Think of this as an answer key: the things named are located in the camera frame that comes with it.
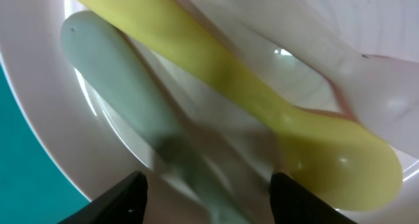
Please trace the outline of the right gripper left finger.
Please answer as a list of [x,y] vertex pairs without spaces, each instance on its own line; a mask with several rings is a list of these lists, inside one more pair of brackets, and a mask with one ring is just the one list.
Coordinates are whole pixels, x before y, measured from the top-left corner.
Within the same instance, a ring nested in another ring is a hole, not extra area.
[[60,224],[142,224],[147,190],[146,175],[135,171]]

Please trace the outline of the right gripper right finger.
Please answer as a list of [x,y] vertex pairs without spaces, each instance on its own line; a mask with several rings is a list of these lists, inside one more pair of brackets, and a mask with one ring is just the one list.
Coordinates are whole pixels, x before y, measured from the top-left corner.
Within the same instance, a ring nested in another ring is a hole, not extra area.
[[272,174],[269,195],[275,224],[356,224],[283,172]]

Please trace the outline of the pink round plate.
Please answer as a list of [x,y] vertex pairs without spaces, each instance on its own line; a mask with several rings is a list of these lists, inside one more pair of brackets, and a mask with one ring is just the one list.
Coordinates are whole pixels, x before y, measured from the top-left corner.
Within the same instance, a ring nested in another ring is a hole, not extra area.
[[[377,136],[356,119],[329,79],[286,49],[206,0],[175,1],[287,103],[355,122]],[[360,53],[418,63],[418,54],[406,52],[404,43],[405,36],[418,35],[417,25],[411,30],[404,27],[418,0],[302,1],[316,19]],[[140,170],[149,182],[146,223],[212,223],[192,189],[65,57],[62,24],[85,10],[92,11],[78,0],[1,0],[5,71],[31,129],[86,198],[99,197]],[[163,93],[191,145],[250,223],[272,223],[268,182],[279,159],[278,148],[282,148],[276,133],[222,93],[117,30]],[[357,223],[417,223],[418,156],[382,140],[394,150],[402,167],[398,197],[374,210],[336,209]]]

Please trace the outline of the yellow plastic fork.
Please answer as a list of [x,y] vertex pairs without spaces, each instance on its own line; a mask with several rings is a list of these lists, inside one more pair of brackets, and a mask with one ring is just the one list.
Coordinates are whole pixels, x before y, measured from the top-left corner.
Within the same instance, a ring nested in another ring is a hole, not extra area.
[[374,210],[398,197],[394,150],[355,122],[303,111],[257,78],[175,0],[78,0],[272,129],[287,167],[334,208]]

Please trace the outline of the light grey plastic knife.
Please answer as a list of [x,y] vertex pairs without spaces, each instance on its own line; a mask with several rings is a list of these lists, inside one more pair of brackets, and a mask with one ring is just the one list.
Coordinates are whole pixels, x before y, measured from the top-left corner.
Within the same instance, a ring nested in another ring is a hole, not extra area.
[[136,52],[120,32],[92,11],[62,24],[65,57],[88,84],[135,130],[198,196],[212,223],[250,223],[181,123]]

